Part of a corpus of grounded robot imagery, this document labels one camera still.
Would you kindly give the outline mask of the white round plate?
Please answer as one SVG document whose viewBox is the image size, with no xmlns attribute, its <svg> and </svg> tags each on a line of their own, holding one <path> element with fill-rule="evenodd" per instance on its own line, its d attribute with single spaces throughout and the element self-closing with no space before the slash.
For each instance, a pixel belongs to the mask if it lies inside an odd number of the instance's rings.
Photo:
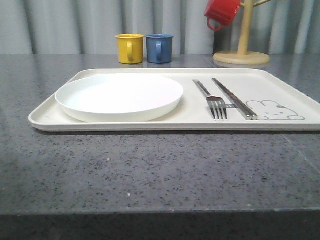
<svg viewBox="0 0 320 240">
<path fill-rule="evenodd" d="M 85 77 L 62 86 L 55 99 L 82 122 L 146 122 L 173 111 L 184 89 L 156 74 L 115 73 Z"/>
</svg>

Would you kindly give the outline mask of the silver metal fork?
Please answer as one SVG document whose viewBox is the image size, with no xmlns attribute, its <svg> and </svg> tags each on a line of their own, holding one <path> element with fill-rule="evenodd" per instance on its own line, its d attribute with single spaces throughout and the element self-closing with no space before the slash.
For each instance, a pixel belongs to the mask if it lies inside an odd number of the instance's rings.
<svg viewBox="0 0 320 240">
<path fill-rule="evenodd" d="M 207 88 L 199 80 L 193 79 L 192 81 L 205 95 L 205 99 L 207 101 L 213 119 L 215 121 L 227 120 L 228 115 L 225 101 L 221 97 L 211 95 Z"/>
</svg>

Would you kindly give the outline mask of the cream rabbit serving tray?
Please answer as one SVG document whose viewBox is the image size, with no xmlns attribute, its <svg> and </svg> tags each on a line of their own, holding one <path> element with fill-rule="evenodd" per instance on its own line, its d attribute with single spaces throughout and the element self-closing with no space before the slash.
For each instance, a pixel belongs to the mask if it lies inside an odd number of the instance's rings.
<svg viewBox="0 0 320 240">
<path fill-rule="evenodd" d="M 211 95 L 224 85 L 257 119 L 245 119 L 226 101 L 227 118 L 214 119 L 200 81 Z M 317 131 L 320 105 L 258 69 L 88 69 L 39 105 L 28 117 L 48 132 L 89 131 Z"/>
</svg>

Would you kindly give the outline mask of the blue mug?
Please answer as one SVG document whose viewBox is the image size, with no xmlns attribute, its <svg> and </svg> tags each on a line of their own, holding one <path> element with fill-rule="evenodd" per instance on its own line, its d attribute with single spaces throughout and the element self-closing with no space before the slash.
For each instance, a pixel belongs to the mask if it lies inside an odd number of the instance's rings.
<svg viewBox="0 0 320 240">
<path fill-rule="evenodd" d="M 149 63 L 166 64 L 172 61 L 173 35 L 148 34 L 145 37 Z"/>
</svg>

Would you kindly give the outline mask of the yellow mug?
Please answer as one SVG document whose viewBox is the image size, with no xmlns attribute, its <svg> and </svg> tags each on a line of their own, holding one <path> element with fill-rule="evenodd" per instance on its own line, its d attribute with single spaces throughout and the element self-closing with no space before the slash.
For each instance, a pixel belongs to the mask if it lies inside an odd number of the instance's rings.
<svg viewBox="0 0 320 240">
<path fill-rule="evenodd" d="M 144 61 L 144 35 L 118 34 L 118 61 L 121 64 L 140 64 Z"/>
</svg>

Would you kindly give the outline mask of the wooden mug tree stand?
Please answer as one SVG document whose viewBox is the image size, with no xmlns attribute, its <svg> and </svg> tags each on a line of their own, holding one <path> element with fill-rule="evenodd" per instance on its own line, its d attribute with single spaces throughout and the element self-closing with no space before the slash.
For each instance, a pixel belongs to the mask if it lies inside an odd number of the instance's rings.
<svg viewBox="0 0 320 240">
<path fill-rule="evenodd" d="M 270 62 L 269 55 L 261 52 L 249 51 L 249 39 L 254 8 L 269 0 L 245 0 L 240 5 L 243 7 L 243 18 L 237 51 L 220 51 L 213 55 L 213 60 L 233 65 L 265 65 Z"/>
</svg>

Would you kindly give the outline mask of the red mug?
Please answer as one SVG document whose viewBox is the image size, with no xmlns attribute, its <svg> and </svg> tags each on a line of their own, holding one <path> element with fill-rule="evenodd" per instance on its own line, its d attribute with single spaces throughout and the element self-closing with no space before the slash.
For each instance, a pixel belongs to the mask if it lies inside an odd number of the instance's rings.
<svg viewBox="0 0 320 240">
<path fill-rule="evenodd" d="M 207 26 L 213 31 L 229 26 L 236 17 L 241 3 L 240 0 L 209 0 L 204 13 L 207 18 Z M 211 20 L 218 22 L 219 27 L 211 26 Z"/>
</svg>

